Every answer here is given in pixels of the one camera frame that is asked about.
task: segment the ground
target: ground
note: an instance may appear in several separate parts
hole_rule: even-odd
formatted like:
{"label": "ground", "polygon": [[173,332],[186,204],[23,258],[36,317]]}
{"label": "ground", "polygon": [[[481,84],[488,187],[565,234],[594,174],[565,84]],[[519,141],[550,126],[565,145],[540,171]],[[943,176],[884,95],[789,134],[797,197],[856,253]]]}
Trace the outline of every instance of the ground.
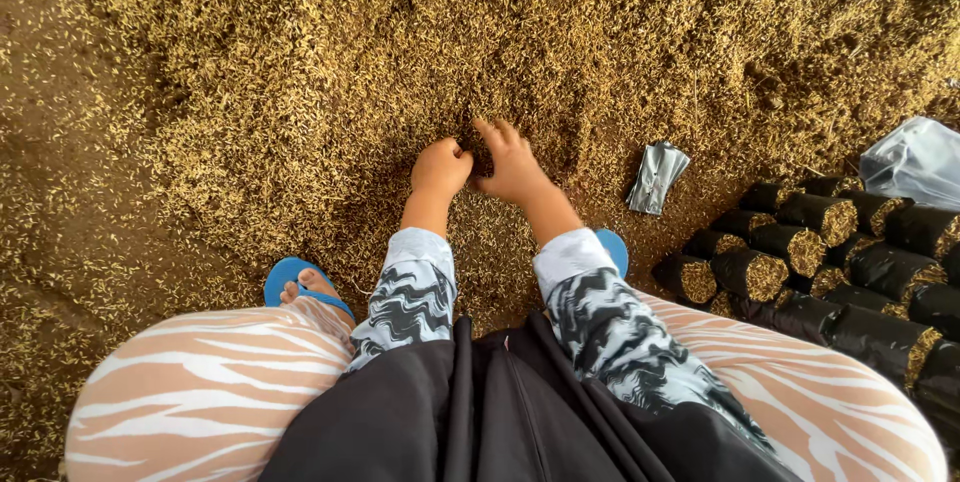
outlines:
{"label": "ground", "polygon": [[[0,477],[55,479],[67,416],[158,320],[326,269],[365,316],[416,153],[513,120],[630,280],[758,179],[856,173],[902,120],[960,122],[960,0],[0,0]],[[661,217],[642,148],[691,158]],[[475,332],[541,305],[519,211],[464,192]]]}

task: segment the child's foot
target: child's foot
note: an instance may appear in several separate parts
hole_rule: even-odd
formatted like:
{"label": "child's foot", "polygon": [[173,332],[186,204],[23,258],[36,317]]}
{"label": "child's foot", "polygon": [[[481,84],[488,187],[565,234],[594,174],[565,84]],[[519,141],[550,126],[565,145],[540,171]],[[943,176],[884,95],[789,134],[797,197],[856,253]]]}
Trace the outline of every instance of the child's foot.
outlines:
{"label": "child's foot", "polygon": [[[340,294],[333,288],[327,280],[313,268],[304,268],[296,277],[299,283],[308,291],[319,292],[320,294],[329,294],[340,299]],[[300,294],[297,288],[297,282],[288,281],[283,285],[283,292],[280,293],[280,302],[289,304]]]}

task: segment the zebra print leggings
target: zebra print leggings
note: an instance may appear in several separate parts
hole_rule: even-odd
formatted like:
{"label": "zebra print leggings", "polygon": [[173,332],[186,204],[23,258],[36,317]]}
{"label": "zebra print leggings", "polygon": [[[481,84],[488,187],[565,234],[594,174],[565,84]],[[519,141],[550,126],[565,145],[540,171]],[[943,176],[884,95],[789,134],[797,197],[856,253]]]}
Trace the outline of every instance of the zebra print leggings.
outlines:
{"label": "zebra print leggings", "polygon": [[[643,294],[805,480],[946,478],[921,414],[851,358]],[[176,316],[127,341],[80,394],[72,482],[255,479],[290,420],[351,362],[354,324],[301,296]]]}

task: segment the child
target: child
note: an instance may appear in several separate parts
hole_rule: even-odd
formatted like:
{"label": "child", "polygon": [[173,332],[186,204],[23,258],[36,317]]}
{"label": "child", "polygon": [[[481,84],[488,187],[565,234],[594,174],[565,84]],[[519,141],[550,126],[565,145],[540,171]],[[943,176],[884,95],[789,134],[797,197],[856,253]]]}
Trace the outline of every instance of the child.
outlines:
{"label": "child", "polygon": [[[454,324],[448,209],[473,157],[444,139],[417,158],[365,321],[354,328],[317,267],[285,259],[265,292],[279,307],[177,316],[149,328],[107,357],[83,389],[67,435],[70,479],[945,475],[930,427],[889,383],[816,345],[632,289],[529,143],[504,121],[474,123],[494,163],[493,177],[476,187],[529,219],[549,320],[533,312],[522,328],[477,341],[468,318]],[[775,447],[652,306],[678,312],[678,322],[702,321],[694,328],[713,334],[702,350],[714,359],[717,341],[741,357],[732,374],[754,383],[741,394],[758,397],[776,421],[768,427]],[[770,360],[822,364],[802,384],[822,398],[824,419],[804,394],[787,390],[792,405],[766,396],[774,387],[764,379],[782,380],[773,365],[762,366]],[[818,375],[830,382],[818,384]]]}

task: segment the child's hand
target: child's hand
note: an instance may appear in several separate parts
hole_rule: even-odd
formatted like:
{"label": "child's hand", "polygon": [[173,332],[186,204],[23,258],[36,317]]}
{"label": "child's hand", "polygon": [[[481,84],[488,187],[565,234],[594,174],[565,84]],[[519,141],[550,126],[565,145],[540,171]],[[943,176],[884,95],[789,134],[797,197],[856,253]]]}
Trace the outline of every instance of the child's hand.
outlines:
{"label": "child's hand", "polygon": [[556,186],[546,177],[530,151],[530,143],[510,123],[497,120],[496,127],[493,127],[486,120],[474,119],[473,126],[480,131],[493,156],[493,176],[477,178],[474,185],[478,190],[523,209],[545,192],[556,191]]}
{"label": "child's hand", "polygon": [[430,144],[416,157],[410,186],[414,193],[450,204],[474,168],[474,155],[464,152],[451,137]]}

